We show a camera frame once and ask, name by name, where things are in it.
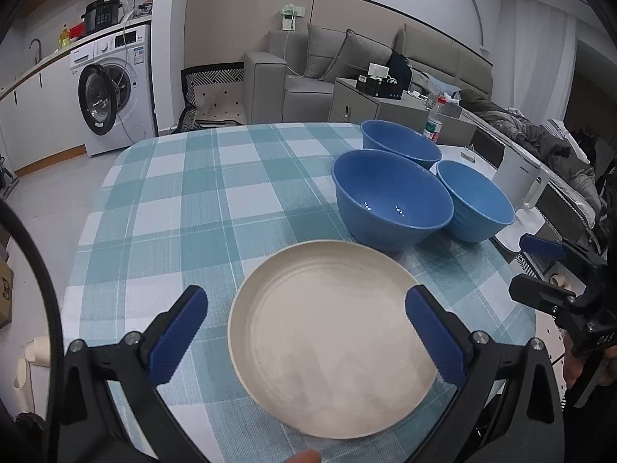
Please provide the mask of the person right hand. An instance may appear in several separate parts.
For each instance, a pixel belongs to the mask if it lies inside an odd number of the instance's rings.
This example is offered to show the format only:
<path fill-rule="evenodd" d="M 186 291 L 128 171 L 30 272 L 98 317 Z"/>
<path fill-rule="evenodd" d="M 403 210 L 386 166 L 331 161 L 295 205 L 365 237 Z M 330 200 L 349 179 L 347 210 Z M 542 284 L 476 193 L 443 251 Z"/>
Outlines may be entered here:
<path fill-rule="evenodd" d="M 583 365 L 585 361 L 581 358 L 575 357 L 572 354 L 572 343 L 567 339 L 564 339 L 565 345 L 565 356 L 564 356 L 564 364 L 563 364 L 563 377 L 566 382 L 567 388 L 571 389 L 576 379 L 579 378 L 583 373 Z"/>

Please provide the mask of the person left hand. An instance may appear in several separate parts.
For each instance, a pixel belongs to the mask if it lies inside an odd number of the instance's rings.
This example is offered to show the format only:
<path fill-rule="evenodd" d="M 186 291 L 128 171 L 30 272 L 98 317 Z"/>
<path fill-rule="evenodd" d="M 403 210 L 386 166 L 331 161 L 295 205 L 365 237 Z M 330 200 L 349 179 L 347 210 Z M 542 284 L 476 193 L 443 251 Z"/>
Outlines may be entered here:
<path fill-rule="evenodd" d="M 314 449 L 301 450 L 299 453 L 292 455 L 282 463 L 320 463 L 321 454 Z"/>

